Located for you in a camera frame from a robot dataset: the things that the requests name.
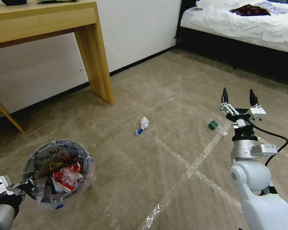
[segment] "white wall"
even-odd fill
[[[109,71],[175,44],[181,0],[97,0]],[[15,112],[87,82],[73,34],[0,49],[0,103]]]

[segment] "white bedsheet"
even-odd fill
[[[243,17],[229,12],[247,4],[244,1],[247,0],[238,3],[233,0],[224,3],[223,0],[202,10],[188,9],[183,14],[181,26],[288,52],[288,4],[247,1],[252,5],[264,5],[274,12],[271,16]]]

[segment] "wooden table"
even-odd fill
[[[72,32],[91,89],[114,105],[96,2],[40,4],[28,0],[20,6],[0,4],[0,48]]]

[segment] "black cable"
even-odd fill
[[[283,140],[285,140],[286,143],[283,144],[282,147],[280,147],[280,148],[277,150],[278,153],[279,153],[283,148],[285,148],[286,145],[288,145],[288,139],[287,139],[286,137],[283,137],[283,136],[281,136],[281,135],[278,135],[278,134],[275,134],[275,133],[271,133],[271,132],[266,131],[266,130],[264,130],[264,129],[262,129],[262,128],[259,128],[259,127],[257,127],[256,125],[254,125],[251,121],[248,121],[248,123],[250,123],[250,125],[251,125],[253,128],[255,128],[255,129],[257,129],[257,130],[259,130],[259,131],[261,131],[261,132],[264,132],[264,133],[267,133],[267,134],[269,134],[269,135],[276,136],[276,137],[279,137],[279,138],[282,138]],[[275,155],[272,155],[272,156],[269,157],[269,159],[268,159],[268,160],[266,161],[266,163],[265,163],[265,166],[268,166],[268,163],[270,162],[270,160],[271,160],[274,156],[275,156]]]

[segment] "trash can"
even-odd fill
[[[54,173],[78,164],[81,167],[81,179],[72,190],[57,192],[53,179]],[[61,208],[65,199],[73,194],[85,191],[95,179],[95,161],[80,144],[70,140],[52,141],[38,148],[28,159],[22,173],[23,180],[31,178],[34,190],[28,195],[49,208]]]

